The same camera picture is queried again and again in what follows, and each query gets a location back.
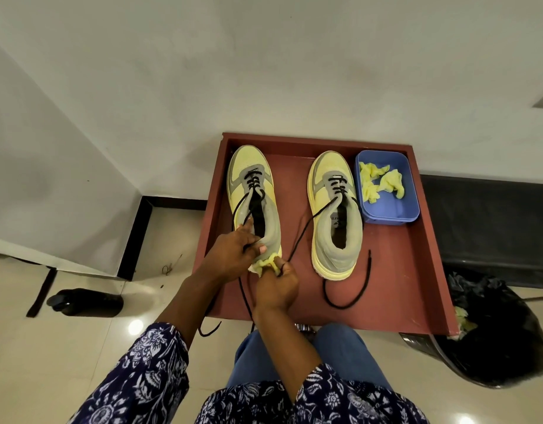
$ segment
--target shoe insole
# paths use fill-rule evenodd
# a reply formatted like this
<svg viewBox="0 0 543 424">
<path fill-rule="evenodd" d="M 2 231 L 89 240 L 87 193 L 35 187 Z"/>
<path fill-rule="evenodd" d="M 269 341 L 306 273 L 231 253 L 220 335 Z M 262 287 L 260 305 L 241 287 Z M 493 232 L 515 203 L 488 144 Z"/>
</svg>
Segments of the shoe insole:
<svg viewBox="0 0 543 424">
<path fill-rule="evenodd" d="M 330 215 L 330 220 L 330 235 L 334 246 L 339 249 L 346 248 L 346 206 L 340 204 Z"/>
<path fill-rule="evenodd" d="M 253 194 L 249 208 L 252 208 L 252 217 L 254 218 L 254 235 L 263 238 L 266 235 L 266 220 L 263 217 L 260 195 Z"/>
</svg>

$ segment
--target black bottle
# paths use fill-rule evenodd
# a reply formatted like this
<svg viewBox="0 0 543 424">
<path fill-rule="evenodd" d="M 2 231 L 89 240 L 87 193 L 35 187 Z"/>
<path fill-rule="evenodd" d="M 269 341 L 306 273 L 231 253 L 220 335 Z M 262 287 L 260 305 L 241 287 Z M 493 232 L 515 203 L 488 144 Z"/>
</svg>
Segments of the black bottle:
<svg viewBox="0 0 543 424">
<path fill-rule="evenodd" d="M 124 300 L 119 294 L 110 294 L 76 288 L 60 290 L 46 303 L 54 311 L 79 317 L 114 317 L 122 310 Z"/>
</svg>

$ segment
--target hand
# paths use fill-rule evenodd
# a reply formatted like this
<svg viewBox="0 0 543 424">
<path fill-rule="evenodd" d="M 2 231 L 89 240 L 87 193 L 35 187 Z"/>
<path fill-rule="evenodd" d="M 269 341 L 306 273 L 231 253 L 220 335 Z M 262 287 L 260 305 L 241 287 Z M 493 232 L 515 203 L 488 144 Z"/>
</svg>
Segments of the hand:
<svg viewBox="0 0 543 424">
<path fill-rule="evenodd" d="M 276 257 L 274 262 L 282 269 L 281 275 L 276 276 L 273 269 L 264 268 L 256 284 L 255 309 L 259 312 L 270 309 L 286 312 L 299 293 L 299 278 L 293 265 L 281 257 Z"/>
<path fill-rule="evenodd" d="M 267 247 L 257 244 L 261 238 L 252 234 L 254 219 L 240 225 L 234 232 L 219 235 L 204 257 L 199 271 L 219 282 L 229 283 L 238 278 Z"/>
</svg>

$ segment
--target blue floral shirt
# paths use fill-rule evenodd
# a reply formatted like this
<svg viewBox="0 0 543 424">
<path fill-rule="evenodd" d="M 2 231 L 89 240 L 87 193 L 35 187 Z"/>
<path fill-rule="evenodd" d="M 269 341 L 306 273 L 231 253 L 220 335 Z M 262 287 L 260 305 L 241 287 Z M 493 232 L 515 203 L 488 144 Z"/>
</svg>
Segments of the blue floral shirt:
<svg viewBox="0 0 543 424">
<path fill-rule="evenodd" d="M 188 364 L 178 330 L 154 323 L 68 424 L 169 424 L 189 389 Z M 281 381 L 237 385 L 213 393 L 196 422 L 428 423 L 410 400 L 371 383 L 343 381 L 327 364 L 306 378 L 294 404 Z"/>
</svg>

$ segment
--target tiled floor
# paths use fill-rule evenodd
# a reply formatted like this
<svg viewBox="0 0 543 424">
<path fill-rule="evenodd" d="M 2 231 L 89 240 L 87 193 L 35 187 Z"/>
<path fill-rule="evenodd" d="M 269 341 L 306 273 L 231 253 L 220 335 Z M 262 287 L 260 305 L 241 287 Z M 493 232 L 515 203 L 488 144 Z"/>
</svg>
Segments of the tiled floor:
<svg viewBox="0 0 543 424">
<path fill-rule="evenodd" d="M 140 326 L 155 319 L 190 274 L 201 219 L 197 211 L 155 208 L 134 278 L 138 281 L 57 275 L 50 294 L 76 286 L 122 292 L 126 304 L 116 318 L 65 317 L 47 306 L 35 319 L 25 318 L 47 268 L 0 258 L 0 424 L 69 419 L 130 347 Z M 173 271 L 162 275 L 162 267 L 170 263 Z M 543 326 L 543 302 L 530 306 Z M 206 318 L 204 328 L 217 323 Z M 214 335 L 195 339 L 188 369 L 190 391 L 175 423 L 192 423 L 204 399 L 225 385 L 234 352 L 249 330 L 248 322 L 225 320 Z M 433 424 L 543 423 L 543 377 L 510 390 L 488 390 L 410 349 L 397 334 L 359 333 L 390 384 Z"/>
</svg>

